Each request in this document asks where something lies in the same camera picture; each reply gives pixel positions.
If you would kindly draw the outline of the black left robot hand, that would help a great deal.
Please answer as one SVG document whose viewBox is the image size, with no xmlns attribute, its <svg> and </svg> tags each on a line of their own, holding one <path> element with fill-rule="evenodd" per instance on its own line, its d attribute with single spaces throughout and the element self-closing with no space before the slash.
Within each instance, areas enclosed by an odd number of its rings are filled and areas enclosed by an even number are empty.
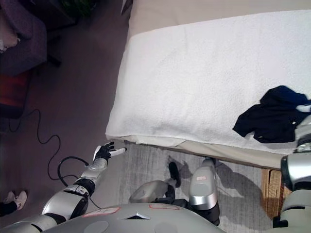
<svg viewBox="0 0 311 233">
<path fill-rule="evenodd" d="M 94 152 L 93 161 L 96 159 L 105 159 L 108 161 L 109 158 L 117 155 L 121 155 L 127 151 L 127 148 L 115 149 L 114 142 L 108 142 L 104 145 L 99 145 Z"/>
</svg>

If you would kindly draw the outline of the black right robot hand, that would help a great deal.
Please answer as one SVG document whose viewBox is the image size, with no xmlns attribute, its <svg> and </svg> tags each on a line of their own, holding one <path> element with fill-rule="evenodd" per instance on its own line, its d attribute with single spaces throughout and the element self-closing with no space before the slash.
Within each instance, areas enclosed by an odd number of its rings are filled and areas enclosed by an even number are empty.
<svg viewBox="0 0 311 233">
<path fill-rule="evenodd" d="M 310 124 L 311 122 L 311 105 L 298 105 L 296 107 L 298 119 L 296 120 L 296 126 L 305 126 L 307 124 Z"/>
</svg>

